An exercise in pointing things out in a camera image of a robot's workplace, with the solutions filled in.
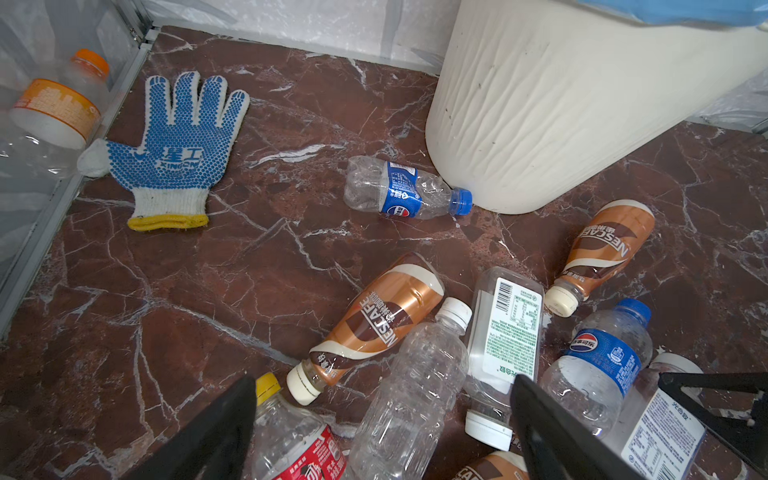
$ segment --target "pepsi logo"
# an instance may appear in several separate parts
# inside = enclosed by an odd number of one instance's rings
[[[390,207],[389,210],[386,211],[386,213],[390,215],[399,215],[400,217],[411,216],[411,212],[409,212],[407,208],[402,207],[400,205],[395,205],[394,207]]]
[[[574,352],[591,352],[598,347],[598,338],[591,333],[579,333],[571,342]]]

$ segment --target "white label with green text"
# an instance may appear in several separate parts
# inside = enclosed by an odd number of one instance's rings
[[[540,322],[541,295],[509,280],[497,279],[483,371],[510,383],[518,373],[535,381]]]

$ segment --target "glove cuff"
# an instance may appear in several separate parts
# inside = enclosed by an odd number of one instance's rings
[[[208,224],[208,217],[205,214],[208,189],[159,190],[135,187],[131,191],[136,200],[136,207],[128,221],[128,226],[133,230],[195,228]]]

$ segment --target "yellow bottle cap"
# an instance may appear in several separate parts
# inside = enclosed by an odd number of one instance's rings
[[[90,51],[86,48],[81,48],[78,50],[78,53],[74,54],[72,57],[72,60],[81,60],[86,61],[87,63],[93,65],[96,70],[98,71],[98,74],[102,78],[106,78],[109,76],[109,64],[106,60],[104,60],[101,55],[96,53],[95,51]]]
[[[277,382],[277,377],[272,372],[265,373],[256,379],[256,405],[259,406],[266,402],[272,395],[278,393],[282,388]]]

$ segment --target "bottle cap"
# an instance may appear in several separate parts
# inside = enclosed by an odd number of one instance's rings
[[[450,296],[445,299],[435,316],[444,316],[445,318],[452,320],[456,325],[461,327],[462,335],[464,335],[464,332],[467,331],[469,320],[472,319],[472,309],[458,298]]]
[[[320,394],[320,391],[316,389],[310,382],[310,379],[307,378],[301,363],[294,366],[291,371],[288,372],[286,383],[288,384],[288,391],[300,405],[309,405],[314,402]]]
[[[553,286],[544,294],[544,305],[555,315],[568,317],[578,306],[578,298],[561,286]]]
[[[272,372],[265,373],[256,379],[256,406],[266,402],[272,395],[278,393],[280,390],[280,384],[277,382],[277,377]]]
[[[648,322],[650,322],[650,308],[640,300],[625,298],[614,307],[614,310],[629,313],[643,325],[643,328],[648,328]]]
[[[76,54],[72,56],[72,59],[86,61],[87,63],[93,65],[96,67],[99,76],[102,78],[109,76],[109,64],[101,57],[101,55],[95,51],[90,51],[87,48],[81,48]]]
[[[683,370],[685,373],[703,373],[702,369],[700,369],[697,364],[691,362],[689,359],[685,358],[684,356],[675,355],[674,353],[669,352],[658,354],[654,361],[651,363],[666,363],[667,365],[672,365],[680,370]]]
[[[512,429],[496,423],[474,410],[467,411],[464,431],[475,440],[490,445],[494,449],[508,451],[512,444]]]
[[[451,194],[451,215],[469,215],[472,211],[472,192],[454,188]]]

